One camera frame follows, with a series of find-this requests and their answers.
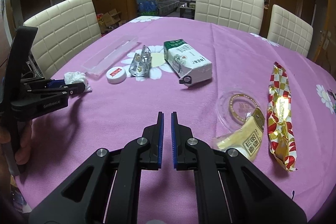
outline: green and white box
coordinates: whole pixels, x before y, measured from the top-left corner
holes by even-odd
[[[212,63],[183,39],[164,42],[165,59],[180,77],[180,84],[193,84],[211,79]]]

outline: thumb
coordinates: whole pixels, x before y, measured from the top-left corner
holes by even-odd
[[[11,141],[11,135],[7,129],[0,127],[0,143],[8,143]]]

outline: human hand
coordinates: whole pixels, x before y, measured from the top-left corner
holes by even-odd
[[[18,165],[26,164],[30,157],[32,140],[32,122],[26,122],[26,126],[21,134],[20,148],[15,153],[15,160]],[[0,127],[0,144],[11,141],[11,135],[5,129]]]

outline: crumpled tissue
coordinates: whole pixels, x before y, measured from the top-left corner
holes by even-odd
[[[75,71],[75,72],[65,73],[64,74],[64,82],[65,82],[66,85],[83,82],[85,84],[84,92],[92,91],[92,88],[88,83],[86,75],[83,72]]]

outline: silver bolt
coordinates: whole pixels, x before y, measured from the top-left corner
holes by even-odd
[[[96,154],[98,157],[104,157],[107,154],[107,150],[104,148],[100,148],[99,150],[97,150]]]
[[[190,138],[187,140],[187,143],[190,145],[195,145],[195,144],[198,144],[198,140],[195,138]]]
[[[229,156],[231,157],[237,157],[238,156],[238,151],[236,149],[229,149],[229,151],[227,152],[229,154]]]
[[[148,140],[146,138],[144,138],[144,137],[141,137],[141,138],[137,139],[137,143],[140,144],[140,145],[146,144],[147,141]]]

